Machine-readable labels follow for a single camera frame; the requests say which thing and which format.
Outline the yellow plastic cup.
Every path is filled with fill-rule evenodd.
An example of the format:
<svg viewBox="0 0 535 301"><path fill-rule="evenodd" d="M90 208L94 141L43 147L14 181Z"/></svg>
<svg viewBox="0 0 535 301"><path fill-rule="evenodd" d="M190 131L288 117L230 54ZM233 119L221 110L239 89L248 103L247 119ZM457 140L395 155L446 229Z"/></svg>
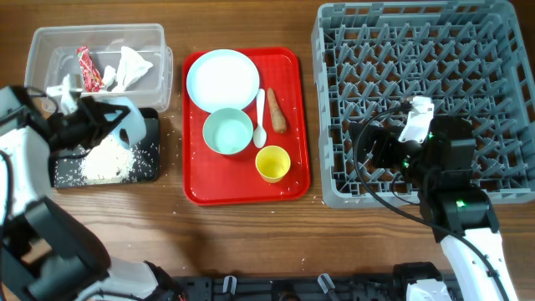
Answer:
<svg viewBox="0 0 535 301"><path fill-rule="evenodd" d="M288 174L291 158L282 147L269 145L257 153L255 167L264 181L277 183Z"/></svg>

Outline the white plastic spoon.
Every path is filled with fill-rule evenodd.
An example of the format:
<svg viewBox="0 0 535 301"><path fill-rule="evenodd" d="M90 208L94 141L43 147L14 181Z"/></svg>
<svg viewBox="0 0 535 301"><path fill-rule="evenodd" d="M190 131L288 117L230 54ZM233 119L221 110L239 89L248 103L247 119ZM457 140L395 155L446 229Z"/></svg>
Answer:
<svg viewBox="0 0 535 301"><path fill-rule="evenodd" d="M266 101L266 92L264 89L259 89L256 97L256 115L257 115L257 127L253 131L253 144L261 149L267 142L267 132L263 128L264 108Z"/></svg>

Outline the pile of white rice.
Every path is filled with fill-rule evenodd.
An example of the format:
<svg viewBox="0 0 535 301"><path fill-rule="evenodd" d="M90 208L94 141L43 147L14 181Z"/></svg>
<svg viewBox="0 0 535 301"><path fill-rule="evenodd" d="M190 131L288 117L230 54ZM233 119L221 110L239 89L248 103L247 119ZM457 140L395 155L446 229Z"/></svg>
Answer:
<svg viewBox="0 0 535 301"><path fill-rule="evenodd" d="M80 175L87 185L114 184L129 178L134 153L109 135L80 163Z"/></svg>

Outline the white round plate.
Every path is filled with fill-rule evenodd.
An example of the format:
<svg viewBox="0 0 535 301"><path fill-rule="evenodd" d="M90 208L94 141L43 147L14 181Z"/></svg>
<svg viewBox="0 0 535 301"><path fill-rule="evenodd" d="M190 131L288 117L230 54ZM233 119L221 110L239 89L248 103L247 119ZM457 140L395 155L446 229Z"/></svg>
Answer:
<svg viewBox="0 0 535 301"><path fill-rule="evenodd" d="M201 110L243 110L256 98L260 74L245 54L231 49L217 49L202 54L186 74L186 91Z"/></svg>

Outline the black waste tray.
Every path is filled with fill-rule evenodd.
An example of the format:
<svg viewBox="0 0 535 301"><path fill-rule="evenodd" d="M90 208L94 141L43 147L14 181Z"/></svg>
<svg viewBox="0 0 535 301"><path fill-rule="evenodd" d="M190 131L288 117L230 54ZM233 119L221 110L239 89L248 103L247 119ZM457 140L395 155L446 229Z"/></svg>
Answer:
<svg viewBox="0 0 535 301"><path fill-rule="evenodd" d="M161 167L161 123L158 113L149 108L140 111L145 119L145 138L133 147L135 163L130 172L129 178L120 183L130 184L135 182L155 181L159 177ZM65 150L60 153L62 159L51 163L51 183L54 188L70 188L87 185L80 175L79 165L81 161L91 152L79 146L74 150Z"/></svg>

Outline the light blue bowl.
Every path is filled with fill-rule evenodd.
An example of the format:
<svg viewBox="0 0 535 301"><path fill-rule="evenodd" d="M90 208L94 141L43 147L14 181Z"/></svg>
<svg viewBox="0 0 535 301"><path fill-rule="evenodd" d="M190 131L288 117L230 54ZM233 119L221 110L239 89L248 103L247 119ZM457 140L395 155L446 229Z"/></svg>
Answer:
<svg viewBox="0 0 535 301"><path fill-rule="evenodd" d="M109 105L126 106L130 112L110 132L110 135L125 149L133 147L145 138L145 119L140 110L126 97L104 99L103 103Z"/></svg>

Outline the orange carrot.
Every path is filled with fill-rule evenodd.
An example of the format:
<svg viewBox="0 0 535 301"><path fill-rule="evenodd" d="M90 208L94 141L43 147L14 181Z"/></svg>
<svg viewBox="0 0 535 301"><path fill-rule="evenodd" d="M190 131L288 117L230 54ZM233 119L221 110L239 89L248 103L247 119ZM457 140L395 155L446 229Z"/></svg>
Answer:
<svg viewBox="0 0 535 301"><path fill-rule="evenodd" d="M272 88L267 90L267 100L271 115L271 121L273 130L279 134L284 133L287 130L287 123L283 116L283 113L278 106L277 98Z"/></svg>

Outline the small white paper scrap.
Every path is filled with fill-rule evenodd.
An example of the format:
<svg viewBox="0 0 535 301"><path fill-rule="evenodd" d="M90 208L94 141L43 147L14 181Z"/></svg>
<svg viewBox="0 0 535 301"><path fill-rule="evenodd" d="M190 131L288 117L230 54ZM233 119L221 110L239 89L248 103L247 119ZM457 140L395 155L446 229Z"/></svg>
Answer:
<svg viewBox="0 0 535 301"><path fill-rule="evenodd" d="M106 66L104 68L104 75L102 77L103 89L108 89L115 81L116 70L111 66Z"/></svg>

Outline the red snack wrapper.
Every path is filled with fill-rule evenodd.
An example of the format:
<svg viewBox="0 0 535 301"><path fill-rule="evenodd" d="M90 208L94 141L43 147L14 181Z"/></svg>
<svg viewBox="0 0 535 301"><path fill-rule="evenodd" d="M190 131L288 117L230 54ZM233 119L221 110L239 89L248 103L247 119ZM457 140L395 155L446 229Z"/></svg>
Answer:
<svg viewBox="0 0 535 301"><path fill-rule="evenodd" d="M100 92L104 88L104 83L90 56L89 48L87 46L80 47L76 50L76 54L79 59L85 91Z"/></svg>

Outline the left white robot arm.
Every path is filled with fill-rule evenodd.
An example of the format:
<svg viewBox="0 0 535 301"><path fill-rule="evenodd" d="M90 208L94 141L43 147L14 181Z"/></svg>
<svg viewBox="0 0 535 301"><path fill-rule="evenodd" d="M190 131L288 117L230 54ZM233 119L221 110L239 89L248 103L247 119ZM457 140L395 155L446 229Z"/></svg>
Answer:
<svg viewBox="0 0 535 301"><path fill-rule="evenodd" d="M125 97L98 101L64 89L45 117L34 87L1 90L1 282L21 300L186 300L186 290L147 261L112 258L53 200L52 161L91 151L114 130L144 138L145 117Z"/></svg>

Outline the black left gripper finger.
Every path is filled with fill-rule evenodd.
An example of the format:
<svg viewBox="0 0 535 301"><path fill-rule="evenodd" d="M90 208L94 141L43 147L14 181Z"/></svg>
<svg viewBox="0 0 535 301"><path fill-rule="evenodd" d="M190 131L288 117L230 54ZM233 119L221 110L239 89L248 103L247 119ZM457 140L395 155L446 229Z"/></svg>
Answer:
<svg viewBox="0 0 535 301"><path fill-rule="evenodd" d="M81 145L85 149L95 148L100 145L104 140L112 140L121 147L125 147L125 142L120 138L120 126L111 128L98 128L97 130L91 130L89 134L82 139Z"/></svg>
<svg viewBox="0 0 535 301"><path fill-rule="evenodd" d="M91 121L121 121L130 113L126 105L112 105L94 99L82 99L81 109Z"/></svg>

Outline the mint green bowl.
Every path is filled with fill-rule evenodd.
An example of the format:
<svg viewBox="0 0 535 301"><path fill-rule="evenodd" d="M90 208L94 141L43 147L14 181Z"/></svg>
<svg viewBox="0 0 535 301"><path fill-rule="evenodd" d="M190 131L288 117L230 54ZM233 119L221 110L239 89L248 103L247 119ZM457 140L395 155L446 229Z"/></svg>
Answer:
<svg viewBox="0 0 535 301"><path fill-rule="evenodd" d="M225 108L211 113L202 127L205 144L214 152L231 156L247 148L252 141L253 125L242 110Z"/></svg>

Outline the white napkin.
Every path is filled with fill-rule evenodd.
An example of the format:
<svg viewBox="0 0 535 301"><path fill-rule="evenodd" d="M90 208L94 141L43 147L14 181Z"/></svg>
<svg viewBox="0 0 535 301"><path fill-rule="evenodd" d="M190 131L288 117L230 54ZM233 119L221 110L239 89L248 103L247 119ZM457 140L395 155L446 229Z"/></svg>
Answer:
<svg viewBox="0 0 535 301"><path fill-rule="evenodd" d="M134 49L122 46L119 66L116 72L116 86L112 92L125 92L132 84L136 83L152 67L153 63L143 59Z"/></svg>

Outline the clear plastic waste bin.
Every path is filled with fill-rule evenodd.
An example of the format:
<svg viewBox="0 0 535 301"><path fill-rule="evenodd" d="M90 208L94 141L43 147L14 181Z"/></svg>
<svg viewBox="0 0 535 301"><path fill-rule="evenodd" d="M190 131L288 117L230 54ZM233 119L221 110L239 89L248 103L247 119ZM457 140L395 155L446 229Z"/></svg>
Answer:
<svg viewBox="0 0 535 301"><path fill-rule="evenodd" d="M41 90L62 84L64 76L81 74L76 50L86 46L100 73L117 68L123 47L132 48L153 67L121 93L92 93L95 99L127 97L136 106L168 109L173 84L173 53L158 23L105 24L39 28L33 35L24 84Z"/></svg>

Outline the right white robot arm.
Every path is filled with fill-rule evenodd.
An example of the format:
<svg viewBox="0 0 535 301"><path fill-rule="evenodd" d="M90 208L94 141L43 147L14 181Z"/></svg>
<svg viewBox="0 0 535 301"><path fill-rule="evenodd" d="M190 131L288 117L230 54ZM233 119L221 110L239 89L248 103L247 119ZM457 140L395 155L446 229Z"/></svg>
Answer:
<svg viewBox="0 0 535 301"><path fill-rule="evenodd" d="M503 258L499 222L488 195L471 184L476 140L463 119L435 117L424 142L408 141L402 128L353 123L349 127L354 161L372 155L375 168L394 168L418 188L418 217L389 204L368 182L364 189L392 212L432 229L466 300L515 300L517 294Z"/></svg>

